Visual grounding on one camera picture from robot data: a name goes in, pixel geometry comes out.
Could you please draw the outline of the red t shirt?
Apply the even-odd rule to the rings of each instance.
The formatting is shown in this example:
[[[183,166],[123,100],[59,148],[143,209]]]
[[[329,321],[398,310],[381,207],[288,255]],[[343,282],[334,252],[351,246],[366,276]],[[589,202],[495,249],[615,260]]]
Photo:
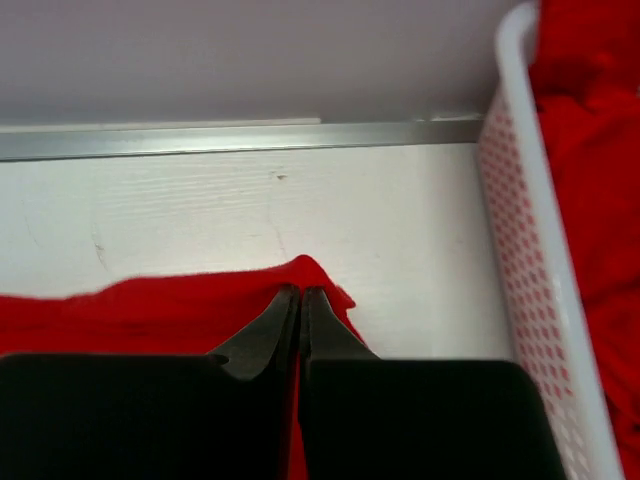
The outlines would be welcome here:
[[[311,257],[246,272],[132,278],[67,298],[3,296],[1,359],[10,354],[203,355],[258,317],[278,291],[322,289],[341,321],[354,300]],[[288,473],[306,477],[291,396]]]

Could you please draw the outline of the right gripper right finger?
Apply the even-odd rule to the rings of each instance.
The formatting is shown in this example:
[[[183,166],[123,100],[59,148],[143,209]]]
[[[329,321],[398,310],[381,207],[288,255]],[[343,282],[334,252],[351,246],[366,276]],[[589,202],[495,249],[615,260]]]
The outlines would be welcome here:
[[[303,296],[301,426],[313,479],[562,479],[531,377],[504,360],[384,360]]]

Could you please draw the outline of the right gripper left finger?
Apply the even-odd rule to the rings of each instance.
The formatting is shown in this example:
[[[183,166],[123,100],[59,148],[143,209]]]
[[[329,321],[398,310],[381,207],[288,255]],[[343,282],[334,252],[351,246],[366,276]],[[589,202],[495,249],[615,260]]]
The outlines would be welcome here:
[[[1,359],[5,479],[283,479],[299,290],[203,355]]]

